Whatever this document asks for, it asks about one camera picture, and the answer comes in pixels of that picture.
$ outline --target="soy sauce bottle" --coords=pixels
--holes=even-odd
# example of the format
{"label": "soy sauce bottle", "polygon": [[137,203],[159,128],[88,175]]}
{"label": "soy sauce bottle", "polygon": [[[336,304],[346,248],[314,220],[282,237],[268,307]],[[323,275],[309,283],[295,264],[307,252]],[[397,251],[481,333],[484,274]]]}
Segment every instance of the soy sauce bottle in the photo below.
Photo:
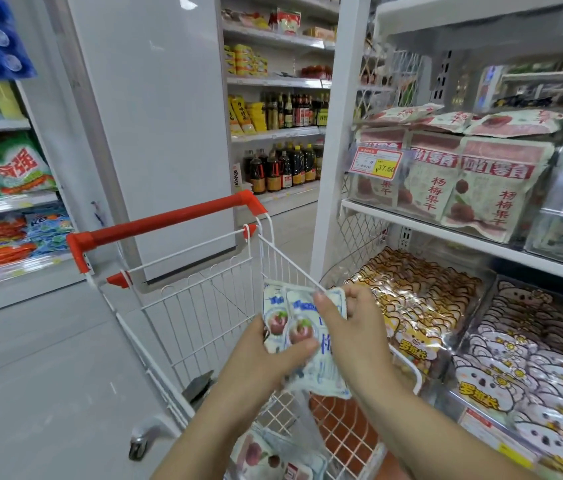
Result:
{"label": "soy sauce bottle", "polygon": [[317,179],[317,166],[315,165],[315,150],[313,150],[313,145],[308,144],[306,150],[304,150],[304,171],[306,173],[306,181],[313,182]]}
{"label": "soy sauce bottle", "polygon": [[253,185],[253,193],[261,195],[266,193],[266,178],[264,177],[264,163],[259,157],[259,150],[250,161],[248,174],[250,176],[250,183]]}
{"label": "soy sauce bottle", "polygon": [[280,173],[280,162],[273,148],[266,159],[266,190],[277,192],[282,189],[282,176]]}
{"label": "soy sauce bottle", "polygon": [[292,187],[292,164],[286,150],[281,151],[280,157],[281,167],[281,188],[290,189]]}
{"label": "soy sauce bottle", "polygon": [[304,152],[301,151],[301,146],[295,146],[292,153],[292,184],[301,185],[306,181],[306,162]]}

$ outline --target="white wire basket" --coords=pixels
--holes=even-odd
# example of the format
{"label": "white wire basket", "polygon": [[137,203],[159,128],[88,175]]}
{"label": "white wire basket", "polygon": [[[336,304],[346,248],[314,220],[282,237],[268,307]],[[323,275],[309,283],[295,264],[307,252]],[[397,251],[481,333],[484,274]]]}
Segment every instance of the white wire basket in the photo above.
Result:
{"label": "white wire basket", "polygon": [[[346,273],[356,271],[368,257],[372,257],[373,247],[380,243],[383,234],[378,233],[363,249],[356,250],[343,260],[347,271],[340,272],[338,276],[326,276],[323,281],[325,286],[316,282],[275,246],[271,218],[248,191],[140,221],[71,234],[67,239],[80,271],[87,273],[86,251],[238,205],[247,205],[254,216],[262,218],[255,217],[256,224],[246,225],[143,266],[120,270],[107,278],[108,283],[131,290],[142,315],[141,322],[131,325],[127,319],[129,315],[123,317],[104,294],[104,287],[99,288],[92,275],[86,274],[87,280],[104,295],[147,375],[165,400],[174,420],[174,425],[170,427],[174,437],[183,431],[195,414],[182,391],[193,379],[209,372],[216,377],[221,371],[241,332],[261,312],[263,279],[325,291],[325,287],[338,284]],[[244,248],[238,255],[165,286],[155,299],[140,296],[133,281],[146,269],[227,237],[243,239]],[[412,371],[413,389],[417,393],[421,387],[421,373],[412,362],[391,348],[405,368]],[[282,392],[271,396],[257,421],[264,428],[292,436],[306,449],[325,454],[329,458],[325,478],[373,478],[386,455],[385,446],[352,399],[344,401],[307,393]],[[147,447],[147,444],[141,444],[133,451],[131,442],[132,459],[140,460]]]}

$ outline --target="tiled floor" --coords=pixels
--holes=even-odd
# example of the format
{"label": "tiled floor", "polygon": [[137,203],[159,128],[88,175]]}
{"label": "tiled floor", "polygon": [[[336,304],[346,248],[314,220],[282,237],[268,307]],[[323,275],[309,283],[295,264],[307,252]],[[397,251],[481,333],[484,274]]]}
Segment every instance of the tiled floor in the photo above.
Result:
{"label": "tiled floor", "polygon": [[[273,218],[275,241],[309,268],[316,204]],[[123,311],[125,294],[112,293]],[[127,321],[158,345],[141,316]],[[133,425],[163,409],[103,299],[86,283],[0,310],[0,480],[140,479],[168,442],[127,460]]]}

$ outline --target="cart wheel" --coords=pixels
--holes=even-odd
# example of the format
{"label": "cart wheel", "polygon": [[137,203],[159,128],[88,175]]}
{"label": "cart wheel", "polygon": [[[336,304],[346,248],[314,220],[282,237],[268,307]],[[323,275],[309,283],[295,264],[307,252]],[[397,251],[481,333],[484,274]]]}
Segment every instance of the cart wheel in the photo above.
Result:
{"label": "cart wheel", "polygon": [[140,461],[149,449],[149,442],[138,441],[131,442],[131,449],[128,451],[128,459],[132,461]]}

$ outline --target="red cart handle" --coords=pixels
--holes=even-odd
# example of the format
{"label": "red cart handle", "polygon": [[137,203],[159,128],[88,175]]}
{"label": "red cart handle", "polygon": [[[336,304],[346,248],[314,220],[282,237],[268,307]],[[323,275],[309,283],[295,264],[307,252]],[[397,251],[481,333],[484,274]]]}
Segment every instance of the red cart handle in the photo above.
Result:
{"label": "red cart handle", "polygon": [[[214,214],[221,210],[239,207],[240,205],[248,207],[254,216],[259,216],[267,212],[266,208],[251,191],[243,190],[229,197],[198,203],[197,205],[191,205],[183,209],[171,210],[170,212],[164,212],[156,216],[144,217],[143,219],[105,227],[93,232],[71,233],[66,236],[66,242],[69,245],[70,253],[73,254],[73,258],[78,265],[79,272],[88,273],[89,268],[84,259],[84,253],[92,251],[99,246],[162,229],[181,222],[190,221],[197,217]],[[255,226],[250,228],[250,235],[253,235],[255,231],[254,227]]]}

